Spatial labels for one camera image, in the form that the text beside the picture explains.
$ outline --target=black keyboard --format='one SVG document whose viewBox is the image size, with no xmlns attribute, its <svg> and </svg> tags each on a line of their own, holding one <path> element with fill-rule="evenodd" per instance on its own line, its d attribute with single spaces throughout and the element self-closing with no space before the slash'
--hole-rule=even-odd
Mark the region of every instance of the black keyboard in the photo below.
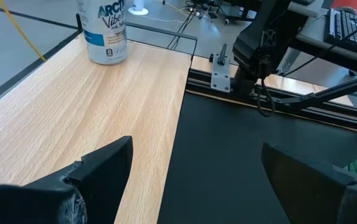
<svg viewBox="0 0 357 224">
<path fill-rule="evenodd" d="M 357 16 L 330 9 L 326 15 L 324 41 L 357 53 L 357 33 L 342 40 L 357 29 Z"/>
</svg>

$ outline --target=black mat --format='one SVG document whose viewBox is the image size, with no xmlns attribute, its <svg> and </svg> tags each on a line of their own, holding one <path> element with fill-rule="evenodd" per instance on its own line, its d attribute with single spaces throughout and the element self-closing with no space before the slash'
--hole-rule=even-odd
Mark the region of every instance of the black mat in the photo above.
<svg viewBox="0 0 357 224">
<path fill-rule="evenodd" d="M 158 223 L 288 223 L 260 160 L 269 141 L 345 166 L 357 133 L 187 93 Z"/>
</svg>

